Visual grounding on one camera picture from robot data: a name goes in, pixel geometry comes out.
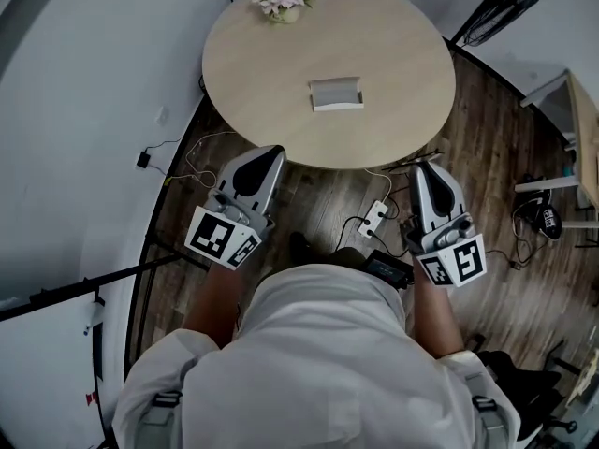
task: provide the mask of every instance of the shoulder strap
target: shoulder strap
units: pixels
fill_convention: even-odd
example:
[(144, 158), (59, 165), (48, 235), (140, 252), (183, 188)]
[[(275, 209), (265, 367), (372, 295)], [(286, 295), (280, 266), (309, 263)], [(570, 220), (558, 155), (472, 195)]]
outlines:
[(485, 394), (483, 375), (478, 373), (468, 377), (466, 386), (473, 395), (472, 403), (480, 416), (480, 424), (477, 424), (475, 447), (477, 449), (506, 449), (508, 447), (508, 433), (505, 419), (495, 399), (483, 396)]
[(181, 393), (154, 396), (139, 419), (135, 449), (182, 449)]

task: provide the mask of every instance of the white power strip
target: white power strip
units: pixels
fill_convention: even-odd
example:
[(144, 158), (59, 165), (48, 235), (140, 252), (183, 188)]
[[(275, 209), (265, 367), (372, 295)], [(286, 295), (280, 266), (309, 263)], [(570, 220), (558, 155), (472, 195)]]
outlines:
[(358, 228), (360, 235), (366, 238), (370, 238), (371, 234), (376, 231), (376, 228), (381, 224), (383, 216), (387, 214), (388, 207), (378, 199), (374, 201), (371, 206), (366, 218)]

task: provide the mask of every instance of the black shoe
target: black shoe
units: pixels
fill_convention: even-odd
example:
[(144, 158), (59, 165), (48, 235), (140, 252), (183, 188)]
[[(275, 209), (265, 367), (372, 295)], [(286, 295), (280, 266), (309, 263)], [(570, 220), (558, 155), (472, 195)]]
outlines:
[(295, 266), (311, 265), (320, 260), (306, 237), (298, 231), (289, 235), (289, 256)]

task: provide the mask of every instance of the power adapter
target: power adapter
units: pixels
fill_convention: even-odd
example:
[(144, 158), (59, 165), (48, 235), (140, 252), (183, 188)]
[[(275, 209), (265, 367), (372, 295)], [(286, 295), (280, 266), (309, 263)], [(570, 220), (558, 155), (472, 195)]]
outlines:
[(147, 168), (150, 163), (150, 154), (147, 152), (141, 152), (138, 157), (137, 167)]

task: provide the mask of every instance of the table top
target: table top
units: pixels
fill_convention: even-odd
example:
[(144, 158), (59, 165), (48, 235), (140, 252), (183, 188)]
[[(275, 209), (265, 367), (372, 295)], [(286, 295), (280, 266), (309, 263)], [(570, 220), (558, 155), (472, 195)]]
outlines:
[[(418, 150), (446, 122), (456, 79), (446, 44), (407, 0), (315, 0), (292, 24), (250, 0), (218, 18), (203, 54), (207, 92), (257, 146), (296, 163), (383, 165)], [(311, 80), (359, 77), (363, 109), (314, 112)]]
[(571, 71), (567, 72), (574, 131), (577, 135), (577, 176), (591, 203), (599, 210), (599, 111)]

